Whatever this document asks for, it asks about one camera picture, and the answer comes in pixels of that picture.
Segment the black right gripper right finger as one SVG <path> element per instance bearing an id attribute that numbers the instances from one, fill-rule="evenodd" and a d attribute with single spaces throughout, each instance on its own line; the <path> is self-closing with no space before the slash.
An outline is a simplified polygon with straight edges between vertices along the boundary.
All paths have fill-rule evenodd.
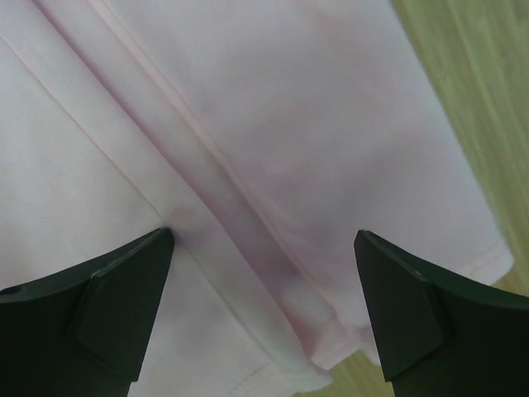
<path id="1" fill-rule="evenodd" d="M 528 299 L 360 231 L 356 264 L 384 379 L 396 396 L 528 394 Z"/>

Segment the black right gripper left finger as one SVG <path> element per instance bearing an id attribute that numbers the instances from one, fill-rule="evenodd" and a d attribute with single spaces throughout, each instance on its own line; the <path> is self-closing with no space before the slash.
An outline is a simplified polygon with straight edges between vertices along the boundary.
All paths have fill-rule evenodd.
<path id="1" fill-rule="evenodd" d="M 174 251 L 159 228 L 1 292 L 3 396 L 126 396 L 138 381 Z"/>

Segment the pink t-shirt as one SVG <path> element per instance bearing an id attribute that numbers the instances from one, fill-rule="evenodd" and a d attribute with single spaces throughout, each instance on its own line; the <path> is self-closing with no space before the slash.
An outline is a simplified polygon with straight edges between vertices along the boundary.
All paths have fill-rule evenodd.
<path id="1" fill-rule="evenodd" d="M 1 286 L 168 227 L 134 396 L 290 396 L 378 360 L 354 240 L 512 253 L 387 1 L 4 1 Z"/>

